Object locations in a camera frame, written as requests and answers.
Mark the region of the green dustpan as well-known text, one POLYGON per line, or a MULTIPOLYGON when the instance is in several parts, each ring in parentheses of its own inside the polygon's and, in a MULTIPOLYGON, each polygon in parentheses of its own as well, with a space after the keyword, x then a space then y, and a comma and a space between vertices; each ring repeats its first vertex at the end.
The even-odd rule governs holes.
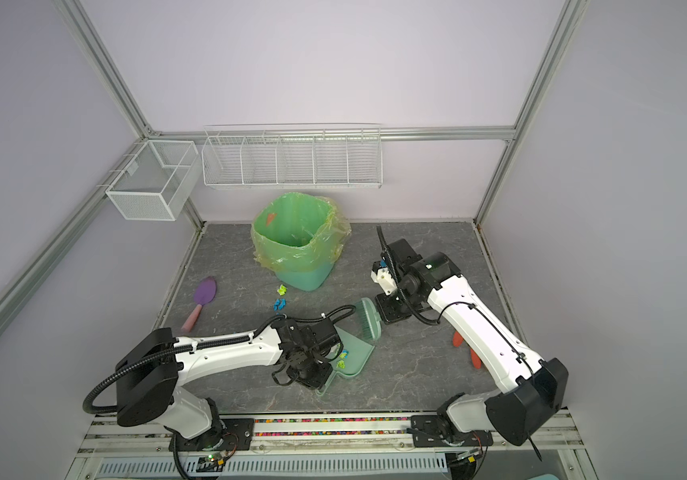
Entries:
POLYGON ((317 396, 323 396, 333 382, 335 382, 335 380, 353 379, 357 377, 357 375, 361 374, 361 371, 363 371, 363 369, 365 369, 365 365, 367 365, 367 361, 369 361, 369 358, 371 358, 373 350, 375 350, 375 346, 373 346, 373 344, 370 344, 365 340, 361 340, 357 336, 346 332, 341 328, 337 327, 336 332, 340 342, 338 346, 332 350, 331 354, 327 355, 327 359, 329 360, 332 370, 325 381, 325 384, 316 390, 317 396), (345 371, 339 371, 334 368, 334 364, 337 356, 339 356, 339 353, 343 349, 346 349, 349 352, 349 363, 347 363, 347 369, 345 369, 345 371))

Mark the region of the green hand brush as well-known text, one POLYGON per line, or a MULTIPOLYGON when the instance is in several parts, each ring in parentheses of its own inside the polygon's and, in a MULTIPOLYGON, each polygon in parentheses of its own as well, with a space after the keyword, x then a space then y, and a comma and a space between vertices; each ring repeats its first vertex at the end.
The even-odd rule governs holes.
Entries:
POLYGON ((359 338, 367 342, 377 342, 381 338, 381 316, 371 298, 363 297, 355 304, 355 314, 359 324, 359 338))

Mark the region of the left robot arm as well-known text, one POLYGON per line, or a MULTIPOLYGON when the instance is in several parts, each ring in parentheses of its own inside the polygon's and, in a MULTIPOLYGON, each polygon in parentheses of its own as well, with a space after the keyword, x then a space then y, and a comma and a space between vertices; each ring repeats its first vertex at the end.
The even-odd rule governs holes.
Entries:
POLYGON ((148 334, 82 402, 87 414, 115 414, 123 427, 157 422, 175 440, 204 449, 223 444, 227 434, 215 402, 187 390, 211 375, 254 366, 275 366, 271 376, 310 390, 323 388, 333 359, 345 348, 335 325, 355 314, 343 305, 317 318, 276 314, 247 332, 193 338, 170 328, 148 334))

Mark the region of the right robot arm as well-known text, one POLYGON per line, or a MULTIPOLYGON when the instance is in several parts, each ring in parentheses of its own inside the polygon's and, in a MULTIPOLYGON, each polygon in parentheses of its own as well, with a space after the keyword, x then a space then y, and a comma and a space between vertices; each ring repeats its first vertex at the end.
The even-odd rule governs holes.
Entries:
POLYGON ((544 360, 520 340, 473 291, 457 264, 437 252, 427 257, 407 240, 387 242, 379 233, 381 258, 371 280, 381 288, 375 308, 384 324, 411 317, 429 326, 447 322, 495 382, 495 391, 457 394, 437 409, 437 425, 425 436, 459 444, 477 430, 495 430, 521 446, 533 440, 563 408, 569 372, 557 358, 544 360))

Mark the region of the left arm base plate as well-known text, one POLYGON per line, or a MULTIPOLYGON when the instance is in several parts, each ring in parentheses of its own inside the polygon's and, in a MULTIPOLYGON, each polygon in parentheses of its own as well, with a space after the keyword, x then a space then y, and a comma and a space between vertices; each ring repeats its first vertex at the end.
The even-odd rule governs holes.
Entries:
POLYGON ((173 434, 168 450, 173 452, 173 442, 176 442, 178 452, 205 451, 245 451, 250 449, 253 438, 255 421, 251 417, 225 418, 221 426, 213 427, 194 439, 185 439, 179 434, 173 434))

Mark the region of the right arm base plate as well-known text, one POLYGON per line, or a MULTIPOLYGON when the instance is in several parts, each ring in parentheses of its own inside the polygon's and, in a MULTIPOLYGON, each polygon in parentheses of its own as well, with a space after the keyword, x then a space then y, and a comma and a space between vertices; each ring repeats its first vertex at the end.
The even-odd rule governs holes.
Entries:
POLYGON ((413 415, 409 418, 407 433, 417 448, 489 447, 493 445, 491 432, 473 430, 463 433, 449 420, 437 414, 413 415))

